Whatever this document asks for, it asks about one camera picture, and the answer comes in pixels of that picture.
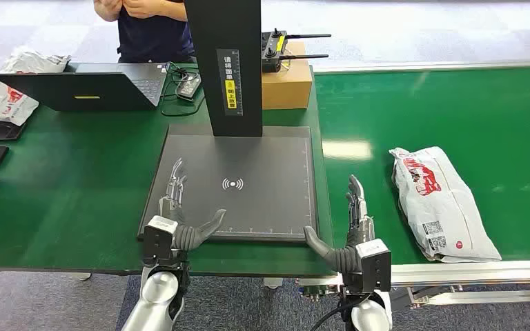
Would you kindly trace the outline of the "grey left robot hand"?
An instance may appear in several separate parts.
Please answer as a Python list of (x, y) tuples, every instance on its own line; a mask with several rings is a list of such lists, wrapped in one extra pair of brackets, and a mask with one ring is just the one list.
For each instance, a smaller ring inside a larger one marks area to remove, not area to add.
[(211, 221), (199, 227), (188, 225), (185, 222), (182, 203), (186, 180), (184, 160), (180, 157), (174, 162), (168, 177), (166, 194), (158, 201), (163, 227), (172, 234), (170, 247), (181, 251), (198, 248), (219, 229), (226, 214), (226, 209), (218, 209)]

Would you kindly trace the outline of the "person's right hand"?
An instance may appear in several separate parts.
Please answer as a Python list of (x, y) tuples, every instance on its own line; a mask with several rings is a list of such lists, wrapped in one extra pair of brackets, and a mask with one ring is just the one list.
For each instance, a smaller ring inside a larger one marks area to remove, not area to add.
[(94, 9), (97, 15), (107, 22), (113, 22), (118, 20), (119, 13), (121, 12), (123, 1), (122, 0), (94, 0)]

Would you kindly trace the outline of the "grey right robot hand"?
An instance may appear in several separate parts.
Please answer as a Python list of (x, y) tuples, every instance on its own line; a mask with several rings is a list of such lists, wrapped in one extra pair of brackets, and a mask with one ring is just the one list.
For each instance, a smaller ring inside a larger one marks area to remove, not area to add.
[(349, 220), (346, 236), (346, 245), (343, 248), (332, 248), (323, 242), (314, 229), (304, 226), (306, 244), (316, 252), (326, 264), (336, 272), (359, 273), (362, 272), (361, 260), (356, 246), (372, 241), (375, 238), (374, 220), (368, 215), (364, 188), (358, 178), (349, 176), (349, 191), (346, 193), (348, 201)]

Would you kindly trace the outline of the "person's left hand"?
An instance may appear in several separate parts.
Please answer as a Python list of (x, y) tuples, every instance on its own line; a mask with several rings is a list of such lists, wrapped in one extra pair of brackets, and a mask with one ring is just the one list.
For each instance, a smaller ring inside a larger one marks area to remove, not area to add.
[(127, 13), (138, 19), (147, 19), (161, 15), (164, 0), (123, 0), (123, 7)]

